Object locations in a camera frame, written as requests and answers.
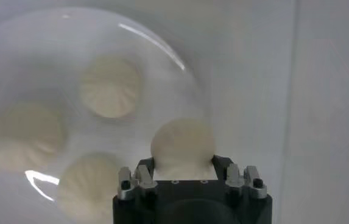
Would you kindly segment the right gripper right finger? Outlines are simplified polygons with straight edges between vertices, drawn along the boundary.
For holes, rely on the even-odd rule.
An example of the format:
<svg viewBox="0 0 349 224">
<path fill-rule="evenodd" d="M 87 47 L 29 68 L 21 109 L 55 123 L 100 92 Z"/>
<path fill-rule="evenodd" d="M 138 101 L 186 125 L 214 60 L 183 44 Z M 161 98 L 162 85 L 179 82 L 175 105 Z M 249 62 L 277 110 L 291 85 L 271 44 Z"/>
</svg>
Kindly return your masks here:
<svg viewBox="0 0 349 224">
<path fill-rule="evenodd" d="M 217 179 L 224 183 L 228 192 L 239 196 L 248 195 L 250 198 L 266 198 L 267 186 L 260 177 L 256 166 L 247 166 L 243 172 L 230 158 L 214 155 L 212 164 Z"/>
</svg>

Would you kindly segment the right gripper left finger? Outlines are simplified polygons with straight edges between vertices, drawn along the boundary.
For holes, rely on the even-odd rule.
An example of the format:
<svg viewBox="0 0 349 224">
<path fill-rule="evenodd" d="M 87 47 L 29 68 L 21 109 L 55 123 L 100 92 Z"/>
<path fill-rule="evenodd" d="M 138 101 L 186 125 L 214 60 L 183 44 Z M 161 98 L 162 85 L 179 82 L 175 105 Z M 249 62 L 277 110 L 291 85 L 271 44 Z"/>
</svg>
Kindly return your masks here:
<svg viewBox="0 0 349 224">
<path fill-rule="evenodd" d="M 153 158 L 139 161 L 134 173 L 128 167 L 122 167 L 118 173 L 118 199 L 133 200 L 136 198 L 136 190 L 139 196 L 147 198 L 157 194 L 158 183 L 153 179 Z"/>
</svg>

